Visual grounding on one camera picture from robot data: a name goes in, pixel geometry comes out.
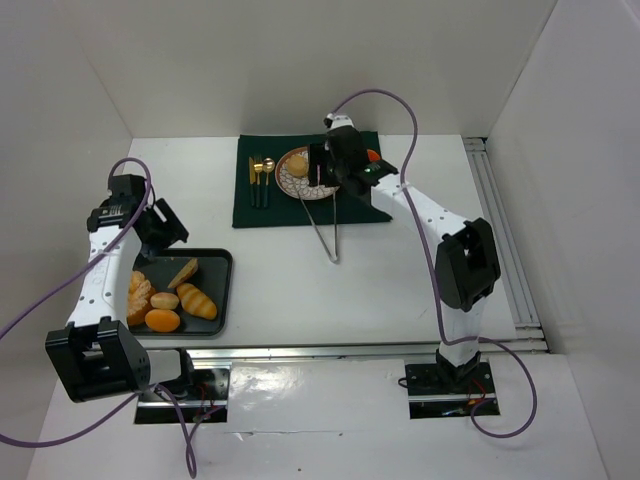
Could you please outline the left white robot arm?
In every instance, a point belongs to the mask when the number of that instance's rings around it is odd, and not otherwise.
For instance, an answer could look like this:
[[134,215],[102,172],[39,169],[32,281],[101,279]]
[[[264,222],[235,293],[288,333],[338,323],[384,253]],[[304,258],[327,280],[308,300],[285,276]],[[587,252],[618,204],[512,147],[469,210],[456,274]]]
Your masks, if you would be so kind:
[[179,392],[193,365],[182,348],[147,351],[127,322],[129,284],[137,260],[152,259],[188,232],[163,199],[149,205],[146,180],[116,175],[110,196],[87,220],[90,256],[80,297],[45,349],[74,402],[142,393],[161,384]]

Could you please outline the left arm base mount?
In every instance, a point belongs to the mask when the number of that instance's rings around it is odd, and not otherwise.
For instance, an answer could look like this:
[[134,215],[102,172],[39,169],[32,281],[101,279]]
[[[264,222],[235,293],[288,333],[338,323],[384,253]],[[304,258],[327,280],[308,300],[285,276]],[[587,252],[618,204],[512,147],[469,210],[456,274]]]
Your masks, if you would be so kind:
[[[196,369],[192,383],[172,390],[187,425],[226,423],[230,366]],[[145,393],[136,405],[136,425],[178,424],[179,416],[170,396],[163,390]]]

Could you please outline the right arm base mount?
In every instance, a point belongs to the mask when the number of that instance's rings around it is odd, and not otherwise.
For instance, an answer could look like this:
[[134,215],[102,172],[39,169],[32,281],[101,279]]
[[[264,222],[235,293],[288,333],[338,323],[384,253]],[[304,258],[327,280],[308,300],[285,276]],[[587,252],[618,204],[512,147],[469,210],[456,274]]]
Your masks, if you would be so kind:
[[488,362],[456,384],[445,383],[436,372],[436,364],[407,364],[405,376],[397,381],[408,394],[409,416],[415,419],[497,416],[500,408]]

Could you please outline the metal tongs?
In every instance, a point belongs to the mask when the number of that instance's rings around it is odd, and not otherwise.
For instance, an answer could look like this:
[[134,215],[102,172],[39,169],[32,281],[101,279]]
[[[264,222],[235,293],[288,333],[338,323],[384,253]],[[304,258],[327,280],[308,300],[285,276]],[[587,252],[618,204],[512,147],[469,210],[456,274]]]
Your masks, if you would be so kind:
[[330,196],[331,199],[331,219],[332,219],[332,241],[329,242],[326,233],[329,232],[327,225],[319,226],[316,222],[316,218],[309,210],[309,206],[307,205],[307,201],[303,197],[302,190],[300,187],[296,188],[297,198],[300,201],[306,217],[309,221],[309,224],[313,228],[317,239],[319,240],[324,253],[326,254],[329,262],[333,265],[338,265],[341,260],[340,256],[340,246],[339,246],[339,226],[338,226],[338,216],[337,216],[337,190],[335,188],[332,189],[332,193]]

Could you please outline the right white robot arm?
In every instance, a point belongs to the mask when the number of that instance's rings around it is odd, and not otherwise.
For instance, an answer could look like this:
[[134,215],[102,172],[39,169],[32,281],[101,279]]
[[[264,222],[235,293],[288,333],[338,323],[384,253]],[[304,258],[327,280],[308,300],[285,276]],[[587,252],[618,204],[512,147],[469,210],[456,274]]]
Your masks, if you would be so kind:
[[480,363],[485,304],[501,276],[491,225],[439,205],[409,184],[405,167],[371,160],[350,123],[309,145],[307,178],[312,186],[337,186],[418,233],[434,292],[437,375],[449,385],[467,379]]

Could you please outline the round bread bun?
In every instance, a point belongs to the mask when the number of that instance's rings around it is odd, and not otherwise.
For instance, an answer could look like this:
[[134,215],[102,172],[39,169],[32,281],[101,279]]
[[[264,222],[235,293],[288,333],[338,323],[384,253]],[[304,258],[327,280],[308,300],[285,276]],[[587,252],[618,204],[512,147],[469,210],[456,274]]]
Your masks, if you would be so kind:
[[295,178],[303,178],[308,175],[308,159],[301,153],[291,155],[285,162],[287,172]]

